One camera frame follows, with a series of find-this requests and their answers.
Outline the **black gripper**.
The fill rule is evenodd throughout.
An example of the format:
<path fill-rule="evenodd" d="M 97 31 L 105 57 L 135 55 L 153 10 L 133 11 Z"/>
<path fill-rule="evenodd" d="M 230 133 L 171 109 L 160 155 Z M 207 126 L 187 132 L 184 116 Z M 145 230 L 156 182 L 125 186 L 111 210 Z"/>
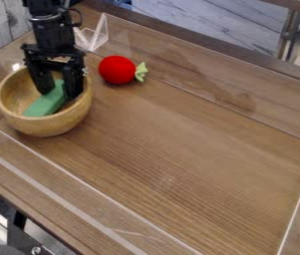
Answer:
<path fill-rule="evenodd" d="M 38 92 L 46 95 L 56 88 L 50 71 L 64 71 L 65 94 L 73 100 L 84 91 L 85 53 L 76 46 L 74 29 L 84 19 L 73 21 L 69 7 L 29 7 L 34 44 L 24 44 L 25 63 Z"/>

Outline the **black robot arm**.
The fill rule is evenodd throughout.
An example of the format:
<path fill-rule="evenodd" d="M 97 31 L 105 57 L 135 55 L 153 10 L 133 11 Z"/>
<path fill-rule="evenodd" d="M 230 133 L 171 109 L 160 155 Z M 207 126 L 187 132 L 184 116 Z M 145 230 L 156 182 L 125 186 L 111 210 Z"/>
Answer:
<path fill-rule="evenodd" d="M 30 12 L 36 44 L 24 44 L 25 65 L 38 92 L 56 88 L 53 73 L 61 72 L 68 101 L 84 91 L 85 52 L 76 46 L 74 29 L 83 26 L 83 13 L 66 0 L 22 0 Z"/>

